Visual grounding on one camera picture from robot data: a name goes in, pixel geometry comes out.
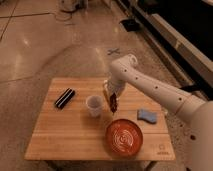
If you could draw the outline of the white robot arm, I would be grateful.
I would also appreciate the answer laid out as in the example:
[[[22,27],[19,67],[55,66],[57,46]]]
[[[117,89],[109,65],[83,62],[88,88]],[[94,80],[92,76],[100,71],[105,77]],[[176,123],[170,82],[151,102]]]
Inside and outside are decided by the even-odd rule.
[[[113,60],[110,76],[104,81],[108,97],[119,98],[130,84],[191,126],[196,139],[207,140],[213,133],[213,101],[205,101],[192,93],[159,81],[136,69],[133,54]]]

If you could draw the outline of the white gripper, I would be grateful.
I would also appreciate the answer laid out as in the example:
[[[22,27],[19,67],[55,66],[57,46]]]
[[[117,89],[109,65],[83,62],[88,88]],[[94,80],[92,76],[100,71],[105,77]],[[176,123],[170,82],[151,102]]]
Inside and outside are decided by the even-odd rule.
[[[120,81],[116,82],[115,80],[112,79],[107,80],[107,89],[106,85],[103,84],[103,94],[108,104],[109,104],[108,96],[112,96],[113,94],[116,95],[116,103],[119,103],[119,97],[124,91],[125,85],[126,85],[125,82]]]

